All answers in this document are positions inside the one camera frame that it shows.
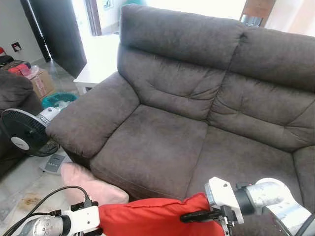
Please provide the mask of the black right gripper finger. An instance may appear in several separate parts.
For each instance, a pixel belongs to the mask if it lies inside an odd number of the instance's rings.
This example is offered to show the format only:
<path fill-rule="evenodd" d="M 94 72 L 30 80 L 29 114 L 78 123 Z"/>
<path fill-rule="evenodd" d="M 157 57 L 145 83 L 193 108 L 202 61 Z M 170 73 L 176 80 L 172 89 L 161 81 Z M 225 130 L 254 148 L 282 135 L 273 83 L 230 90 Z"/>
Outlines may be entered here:
<path fill-rule="evenodd" d="M 182 216 L 180 216 L 180 221 L 183 223 L 215 222 L 221 217 L 222 211 L 220 210 L 200 210 L 182 214 Z"/>

